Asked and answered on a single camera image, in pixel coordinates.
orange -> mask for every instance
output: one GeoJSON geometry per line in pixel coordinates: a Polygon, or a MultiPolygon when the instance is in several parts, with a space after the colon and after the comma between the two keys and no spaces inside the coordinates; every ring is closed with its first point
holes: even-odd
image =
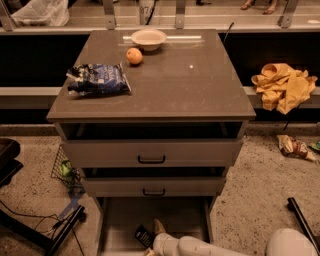
{"type": "Polygon", "coordinates": [[[130,48],[126,54],[127,60],[134,65],[142,61],[142,53],[137,48],[130,48]]]}

gray countertop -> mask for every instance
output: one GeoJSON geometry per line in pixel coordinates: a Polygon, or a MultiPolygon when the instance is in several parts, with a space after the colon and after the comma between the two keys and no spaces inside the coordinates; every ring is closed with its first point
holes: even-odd
{"type": "Polygon", "coordinates": [[[131,95],[70,95],[67,79],[48,114],[50,122],[250,120],[251,103],[215,30],[162,30],[167,40],[131,66],[126,52],[134,30],[93,31],[78,64],[122,63],[131,95]]]}

drawer handle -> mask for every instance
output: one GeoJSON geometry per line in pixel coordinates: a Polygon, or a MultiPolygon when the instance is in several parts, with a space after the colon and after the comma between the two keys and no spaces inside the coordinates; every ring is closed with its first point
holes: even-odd
{"type": "Polygon", "coordinates": [[[162,192],[146,192],[145,189],[142,190],[144,196],[164,196],[166,193],[165,189],[162,189],[162,192]]]}
{"type": "Polygon", "coordinates": [[[142,159],[141,156],[138,156],[138,162],[140,164],[163,164],[166,161],[166,156],[162,156],[160,160],[150,160],[150,159],[142,159]]]}

drawer unit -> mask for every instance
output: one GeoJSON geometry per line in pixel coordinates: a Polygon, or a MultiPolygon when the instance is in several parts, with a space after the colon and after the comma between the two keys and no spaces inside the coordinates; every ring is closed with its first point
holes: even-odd
{"type": "Polygon", "coordinates": [[[62,145],[75,168],[232,166],[242,139],[72,140],[62,145]]]}
{"type": "Polygon", "coordinates": [[[255,116],[215,30],[168,29],[138,66],[125,58],[133,32],[92,32],[75,63],[122,62],[130,95],[70,95],[67,79],[47,116],[103,212],[98,255],[143,255],[134,233],[154,218],[212,241],[208,212],[255,116]]]}

wire basket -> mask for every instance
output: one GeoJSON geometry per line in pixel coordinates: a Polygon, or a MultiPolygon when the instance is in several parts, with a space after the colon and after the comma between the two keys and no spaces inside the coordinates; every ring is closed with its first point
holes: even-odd
{"type": "Polygon", "coordinates": [[[63,149],[59,146],[56,159],[51,172],[51,178],[61,181],[68,189],[79,189],[80,192],[85,192],[82,184],[80,183],[80,173],[77,169],[73,170],[73,175],[70,177],[64,177],[61,173],[60,166],[62,161],[68,160],[63,149]]]}

